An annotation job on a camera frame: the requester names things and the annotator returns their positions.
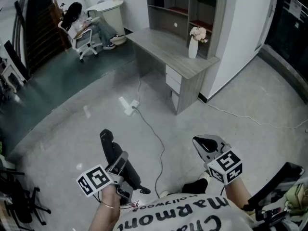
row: black lettering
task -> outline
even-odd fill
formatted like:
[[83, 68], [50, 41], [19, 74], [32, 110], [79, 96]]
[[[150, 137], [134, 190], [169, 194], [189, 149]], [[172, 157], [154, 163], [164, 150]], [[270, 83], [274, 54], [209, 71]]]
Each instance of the black lettering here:
[[157, 212], [155, 214], [158, 221], [163, 221], [165, 219], [170, 219], [170, 218], [175, 218], [176, 217], [175, 211], [173, 209], [170, 210], [170, 215], [169, 215], [168, 211], [166, 211], [166, 210], [164, 210], [163, 214], [164, 214], [164, 217], [161, 217], [159, 212]]
[[125, 229], [131, 229], [131, 228], [136, 228], [136, 227], [138, 227], [137, 218], [133, 218], [131, 225], [128, 224], [128, 221], [125, 222]]
[[218, 198], [218, 197], [215, 197], [215, 198], [216, 198], [216, 201], [218, 202], [219, 205], [216, 205], [213, 199], [211, 199], [211, 198], [208, 198], [208, 199], [207, 199], [208, 202], [209, 202], [209, 204], [212, 206], [213, 209], [218, 210], [218, 209], [220, 209], [220, 207], [222, 207], [222, 206], [227, 206], [227, 205], [229, 205], [227, 199], [223, 198], [224, 202], [222, 202], [222, 200], [221, 200], [220, 198]]
[[207, 219], [205, 219], [204, 223], [207, 224], [210, 220], [214, 220], [216, 222], [216, 228], [215, 229], [210, 229], [209, 231], [219, 231], [221, 228], [221, 221], [219, 217], [217, 216], [209, 216]]
[[146, 225], [149, 225], [152, 221], [153, 221], [153, 216], [152, 215], [145, 215], [145, 216], [143, 216], [142, 218], [139, 219], [139, 224], [143, 225], [143, 226], [146, 226]]
[[205, 200], [204, 199], [200, 199], [197, 202], [194, 202], [193, 204], [198, 206], [198, 207], [200, 207], [200, 208], [204, 208], [204, 207], [206, 207], [206, 205], [204, 205], [204, 203], [205, 203]]
[[197, 229], [194, 229], [194, 225], [192, 223], [189, 224], [189, 227], [191, 229], [191, 231], [203, 231], [202, 227], [201, 227], [201, 223], [200, 220], [197, 220]]
[[179, 209], [179, 216], [180, 217], [185, 217], [193, 212], [192, 208], [190, 205], [185, 205], [185, 206], [179, 206], [177, 207]]
[[121, 223], [121, 224], [117, 227], [117, 229], [120, 229], [120, 231], [123, 231], [123, 224]]
[[177, 231], [185, 231], [187, 230], [187, 228], [188, 228], [187, 225], [184, 225], [183, 227], [177, 229]]

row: black pants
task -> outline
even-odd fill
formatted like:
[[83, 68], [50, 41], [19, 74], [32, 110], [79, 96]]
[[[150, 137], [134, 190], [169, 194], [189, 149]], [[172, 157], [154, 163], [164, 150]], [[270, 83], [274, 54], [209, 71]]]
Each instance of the black pants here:
[[183, 186], [182, 193], [202, 194], [207, 188], [207, 180], [200, 179], [193, 183], [188, 183]]

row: sneaker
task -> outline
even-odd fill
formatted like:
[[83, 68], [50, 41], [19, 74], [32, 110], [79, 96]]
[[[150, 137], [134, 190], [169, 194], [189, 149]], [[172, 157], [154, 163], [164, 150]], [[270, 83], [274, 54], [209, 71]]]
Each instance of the sneaker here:
[[110, 45], [104, 46], [103, 50], [113, 50], [115, 47], [116, 45], [111, 43]]
[[166, 196], [168, 196], [170, 194], [169, 191], [163, 191], [160, 195], [159, 195], [159, 198], [164, 198]]
[[199, 180], [200, 179], [206, 179], [207, 183], [210, 183], [211, 176], [205, 171], [203, 174], [199, 176]]
[[110, 39], [110, 42], [115, 42], [115, 41], [117, 41], [117, 40], [121, 40], [121, 39], [124, 39], [125, 38], [125, 35], [123, 35], [123, 34], [116, 34], [116, 35], [114, 35], [111, 39]]

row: white office chair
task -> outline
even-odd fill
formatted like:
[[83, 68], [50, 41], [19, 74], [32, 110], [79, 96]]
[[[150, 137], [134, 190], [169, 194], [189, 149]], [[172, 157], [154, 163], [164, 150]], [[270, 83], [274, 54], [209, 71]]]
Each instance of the white office chair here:
[[95, 33], [92, 36], [92, 30], [87, 29], [77, 39], [74, 39], [75, 35], [70, 35], [63, 27], [61, 27], [61, 24], [62, 21], [59, 22], [58, 27], [61, 28], [66, 34], [68, 34], [71, 37], [72, 47], [79, 53], [80, 55], [79, 59], [82, 63], [83, 63], [83, 56], [89, 51], [92, 51], [96, 56], [98, 55], [97, 51], [95, 50], [95, 47], [101, 46], [102, 43], [95, 43], [94, 38], [99, 40], [99, 33]]

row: person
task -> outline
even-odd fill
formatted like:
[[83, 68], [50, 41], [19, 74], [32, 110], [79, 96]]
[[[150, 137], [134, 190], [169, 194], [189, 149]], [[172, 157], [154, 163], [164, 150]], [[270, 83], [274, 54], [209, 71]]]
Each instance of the person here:
[[205, 194], [210, 176], [185, 184], [182, 193], [162, 192], [156, 201], [120, 217], [120, 198], [114, 185], [102, 189], [102, 201], [89, 231], [245, 231], [253, 220], [241, 210], [251, 198], [240, 177], [225, 186], [227, 198]]
[[72, 38], [76, 39], [77, 48], [78, 43], [81, 44], [82, 40], [90, 37], [90, 33], [82, 35], [86, 29], [91, 29], [92, 35], [99, 33], [104, 50], [114, 49], [116, 47], [114, 42], [125, 38], [125, 35], [118, 34], [108, 23], [99, 17], [80, 23], [78, 19], [80, 18], [81, 10], [82, 5], [79, 2], [73, 2], [69, 6], [61, 24], [61, 27], [64, 28], [69, 35], [75, 35]]

